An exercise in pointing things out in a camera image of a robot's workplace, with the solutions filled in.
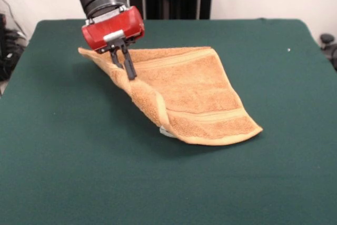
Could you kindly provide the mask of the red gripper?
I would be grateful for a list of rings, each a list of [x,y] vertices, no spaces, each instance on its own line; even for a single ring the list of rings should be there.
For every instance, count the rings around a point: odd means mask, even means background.
[[[110,50],[113,64],[120,69],[124,67],[118,60],[117,49],[112,48],[119,40],[123,40],[126,44],[133,42],[143,37],[144,32],[145,26],[140,11],[135,6],[126,7],[125,5],[101,16],[88,19],[82,27],[83,36],[89,47],[98,53]],[[121,51],[128,79],[134,80],[137,73],[128,47],[122,44]]]

